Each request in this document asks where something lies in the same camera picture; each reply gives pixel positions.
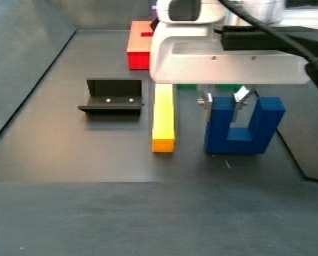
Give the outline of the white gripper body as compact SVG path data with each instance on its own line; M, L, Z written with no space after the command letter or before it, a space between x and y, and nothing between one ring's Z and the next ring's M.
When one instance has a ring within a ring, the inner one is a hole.
M162 84L303 84L305 61L277 50L225 51L227 25L245 22L219 0L156 0L149 75Z

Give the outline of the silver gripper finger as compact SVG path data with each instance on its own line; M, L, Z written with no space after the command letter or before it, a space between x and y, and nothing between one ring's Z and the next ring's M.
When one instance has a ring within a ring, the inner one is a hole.
M211 113L211 107L212 107L212 93L209 91L209 86L205 84L197 85L197 105L204 110L204 117L205 120L209 120L209 113Z
M256 94L256 91L253 89L248 89L245 86L241 86L239 90L232 94L232 100L233 100L232 121L236 121L239 111L248 104L248 99L255 94Z

